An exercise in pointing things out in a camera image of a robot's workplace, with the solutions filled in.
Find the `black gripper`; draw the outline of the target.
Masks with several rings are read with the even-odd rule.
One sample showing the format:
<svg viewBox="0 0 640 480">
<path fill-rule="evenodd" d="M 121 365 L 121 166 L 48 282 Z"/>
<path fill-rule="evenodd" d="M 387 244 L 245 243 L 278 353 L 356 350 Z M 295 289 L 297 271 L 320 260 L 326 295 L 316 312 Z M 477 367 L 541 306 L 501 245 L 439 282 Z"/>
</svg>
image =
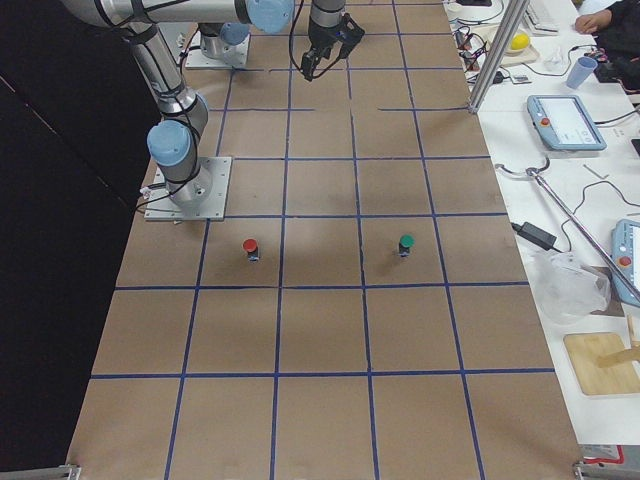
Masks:
<svg viewBox="0 0 640 480">
<path fill-rule="evenodd" d="M 339 30 L 345 9 L 345 0 L 313 0 L 308 23 L 311 49 L 301 59 L 301 72 L 307 81 L 315 78 L 322 56 L 328 56 Z"/>
</svg>

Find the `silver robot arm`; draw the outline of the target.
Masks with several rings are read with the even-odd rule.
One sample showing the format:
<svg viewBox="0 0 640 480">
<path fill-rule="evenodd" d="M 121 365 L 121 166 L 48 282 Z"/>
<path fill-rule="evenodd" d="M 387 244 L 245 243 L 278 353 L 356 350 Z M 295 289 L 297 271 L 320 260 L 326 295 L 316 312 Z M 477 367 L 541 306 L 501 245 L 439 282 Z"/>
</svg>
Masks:
<svg viewBox="0 0 640 480">
<path fill-rule="evenodd" d="M 115 32 L 129 46 L 154 95 L 160 122 L 147 134 L 149 153 L 160 169 L 164 195 L 158 203 L 186 219 L 197 219 L 215 193 L 218 158 L 199 154 L 208 123 L 204 97 L 185 81 L 181 61 L 172 55 L 159 26 L 194 22 L 200 48 L 209 58 L 225 60 L 250 30 L 276 34 L 293 29 L 300 1 L 66 1 L 64 7 L 85 24 Z"/>
<path fill-rule="evenodd" d="M 242 23 L 199 23 L 200 50 L 204 56 L 229 63 L 240 54 L 250 28 Z"/>
</svg>

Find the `person's hand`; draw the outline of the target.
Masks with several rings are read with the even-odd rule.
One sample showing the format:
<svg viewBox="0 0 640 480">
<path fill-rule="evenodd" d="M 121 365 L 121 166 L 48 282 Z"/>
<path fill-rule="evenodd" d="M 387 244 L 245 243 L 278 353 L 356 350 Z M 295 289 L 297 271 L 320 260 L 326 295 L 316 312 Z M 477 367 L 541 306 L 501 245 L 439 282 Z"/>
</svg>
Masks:
<svg viewBox="0 0 640 480">
<path fill-rule="evenodd" d="M 575 30 L 580 34 L 593 34 L 606 29 L 612 21 L 612 12 L 608 9 L 595 13 L 580 15 L 574 23 Z"/>
</svg>

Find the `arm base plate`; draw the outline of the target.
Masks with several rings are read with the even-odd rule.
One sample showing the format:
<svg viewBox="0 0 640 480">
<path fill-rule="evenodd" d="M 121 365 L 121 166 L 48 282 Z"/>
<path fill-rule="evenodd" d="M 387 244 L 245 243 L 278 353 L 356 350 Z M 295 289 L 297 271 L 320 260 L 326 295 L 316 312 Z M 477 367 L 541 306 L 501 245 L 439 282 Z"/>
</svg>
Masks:
<svg viewBox="0 0 640 480">
<path fill-rule="evenodd" d="M 228 187 L 231 177 L 231 157 L 199 157 L 198 175 L 181 188 L 174 196 L 166 197 L 177 188 L 165 188 L 161 169 L 154 172 L 154 182 L 161 187 L 149 194 L 148 204 L 143 206 L 147 221 L 199 221 L 225 218 Z"/>
<path fill-rule="evenodd" d="M 231 45 L 220 37 L 207 37 L 201 41 L 196 33 L 189 44 L 185 67 L 191 70 L 245 69 L 248 60 L 250 35 L 238 45 Z"/>
</svg>

